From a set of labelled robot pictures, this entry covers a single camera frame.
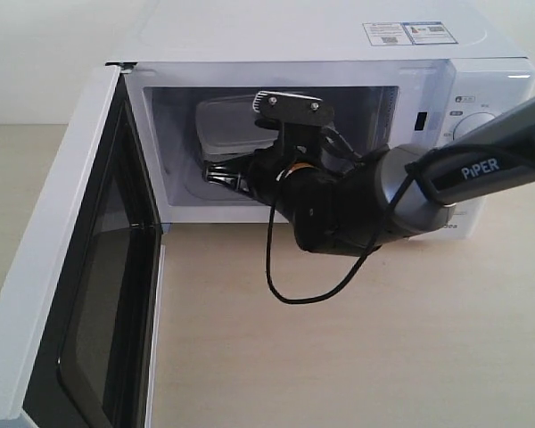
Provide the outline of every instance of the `robotic arm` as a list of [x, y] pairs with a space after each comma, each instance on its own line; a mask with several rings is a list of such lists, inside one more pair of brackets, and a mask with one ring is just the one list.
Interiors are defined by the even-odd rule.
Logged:
[[[323, 100], [260, 92], [254, 110], [258, 126], [279, 131], [274, 145], [208, 164], [204, 177], [272, 206], [304, 251], [368, 254], [445, 226], [456, 202], [535, 181], [535, 99], [443, 148], [406, 144], [365, 157], [330, 128], [333, 106]], [[327, 169], [323, 150], [353, 168]]]

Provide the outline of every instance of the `label sticker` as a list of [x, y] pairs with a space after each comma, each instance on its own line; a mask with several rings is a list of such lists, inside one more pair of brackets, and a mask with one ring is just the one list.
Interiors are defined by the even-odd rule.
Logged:
[[363, 27], [373, 46], [412, 45], [400, 22], [367, 23]]
[[402, 22], [413, 45], [456, 45], [457, 41], [439, 21]]

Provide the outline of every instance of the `white microwave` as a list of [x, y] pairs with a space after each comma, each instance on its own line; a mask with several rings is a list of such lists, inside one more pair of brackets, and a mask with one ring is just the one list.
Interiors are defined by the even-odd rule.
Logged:
[[[202, 178], [203, 103], [316, 95], [365, 153], [448, 144], [525, 101], [534, 80], [524, 52], [464, 1], [155, 0], [84, 87], [4, 282], [0, 426], [150, 426], [161, 233], [268, 222], [268, 207]], [[481, 208], [460, 203], [420, 239], [467, 237]], [[142, 292], [121, 293], [124, 277]]]

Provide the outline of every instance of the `black cable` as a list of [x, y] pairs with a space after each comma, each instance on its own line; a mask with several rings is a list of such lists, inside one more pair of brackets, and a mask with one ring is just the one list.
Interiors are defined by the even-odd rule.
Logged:
[[345, 286], [347, 286], [347, 284], [350, 282], [350, 280], [357, 274], [357, 272], [365, 263], [368, 256], [373, 252], [375, 244], [378, 238], [380, 237], [380, 234], [383, 231], [384, 226], [386, 225], [386, 222], [391, 217], [392, 213], [396, 209], [398, 203], [400, 202], [400, 200], [402, 199], [402, 197], [404, 196], [408, 188], [412, 185], [412, 183], [415, 180], [420, 178], [420, 174], [422, 173], [423, 169], [431, 165], [433, 162], [439, 161], [440, 159], [443, 159], [444, 157], [447, 157], [449, 155], [455, 155], [455, 154], [460, 154], [460, 153], [471, 154], [473, 152], [483, 152], [483, 153], [491, 154], [493, 156], [498, 156], [498, 157], [501, 157], [502, 159], [515, 162], [519, 166], [524, 166], [527, 168], [535, 169], [535, 162], [531, 160], [527, 160], [523, 158], [522, 156], [518, 156], [510, 152], [507, 152], [506, 150], [503, 150], [503, 149], [500, 149], [491, 145], [486, 145], [486, 144], [458, 144], [458, 145], [442, 147], [440, 149], [435, 149], [435, 150], [432, 150], [431, 152], [428, 152], [420, 160], [417, 160], [416, 162], [413, 162], [408, 165], [407, 177], [404, 179], [402, 184], [399, 186], [397, 192], [392, 197], [392, 200], [387, 205], [386, 209], [384, 210], [383, 216], [381, 217], [380, 221], [376, 225], [376, 228], [374, 229], [374, 232], [371, 234], [371, 237], [366, 243], [366, 247], [363, 250], [363, 253], [355, 262], [355, 264], [352, 266], [352, 268], [347, 273], [347, 275], [330, 291], [325, 292], [323, 294], [319, 294], [317, 296], [301, 298], [301, 299], [289, 299], [283, 296], [274, 286], [272, 276], [271, 276], [271, 244], [272, 244], [272, 238], [273, 238], [274, 218], [276, 215], [276, 204], [277, 204], [277, 200], [279, 199], [279, 195], [282, 190], [285, 176], [287, 175], [287, 172], [289, 172], [290, 168], [293, 165], [293, 162], [292, 162], [290, 166], [287, 167], [284, 173], [281, 175], [281, 181], [280, 181], [280, 184], [276, 192], [276, 196], [272, 202], [272, 205], [269, 211], [269, 222], [267, 224], [267, 242], [266, 242], [266, 279], [267, 279], [267, 285], [269, 286], [269, 290], [276, 296], [276, 298], [279, 301], [288, 305], [307, 305], [310, 303], [318, 303], [320, 301], [330, 299], [334, 295], [341, 292], [341, 290], [344, 289]]

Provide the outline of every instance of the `container lid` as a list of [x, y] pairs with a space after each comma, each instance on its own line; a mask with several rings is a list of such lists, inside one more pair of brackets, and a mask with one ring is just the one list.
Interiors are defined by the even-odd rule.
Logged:
[[277, 131], [259, 128], [254, 123], [254, 96], [214, 98], [197, 105], [196, 132], [205, 153], [249, 153], [273, 144]]

